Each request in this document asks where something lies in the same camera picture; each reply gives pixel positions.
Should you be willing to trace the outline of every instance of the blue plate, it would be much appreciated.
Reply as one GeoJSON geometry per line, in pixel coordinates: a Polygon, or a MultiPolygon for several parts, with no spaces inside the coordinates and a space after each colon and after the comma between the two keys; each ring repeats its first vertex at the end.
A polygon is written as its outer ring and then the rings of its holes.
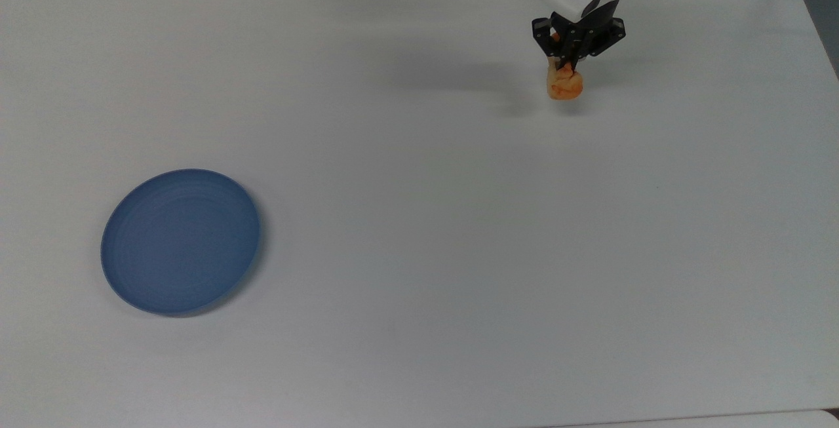
{"type": "Polygon", "coordinates": [[[144,311],[182,315],[233,290],[260,243],[260,217],[239,184],[182,169],[131,191],[102,235],[102,269],[118,296],[144,311]]]}

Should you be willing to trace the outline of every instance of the white table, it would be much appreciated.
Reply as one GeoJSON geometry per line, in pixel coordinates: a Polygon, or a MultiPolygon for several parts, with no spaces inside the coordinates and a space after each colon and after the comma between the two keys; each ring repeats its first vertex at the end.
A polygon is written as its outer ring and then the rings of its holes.
{"type": "Polygon", "coordinates": [[[824,411],[800,411],[742,416],[662,419],[658,421],[586,426],[588,428],[839,428],[839,421],[824,411]]]}
{"type": "Polygon", "coordinates": [[[0,425],[515,428],[839,406],[839,84],[802,0],[0,0],[0,425]],[[99,240],[243,184],[254,278],[164,318],[99,240]]]}

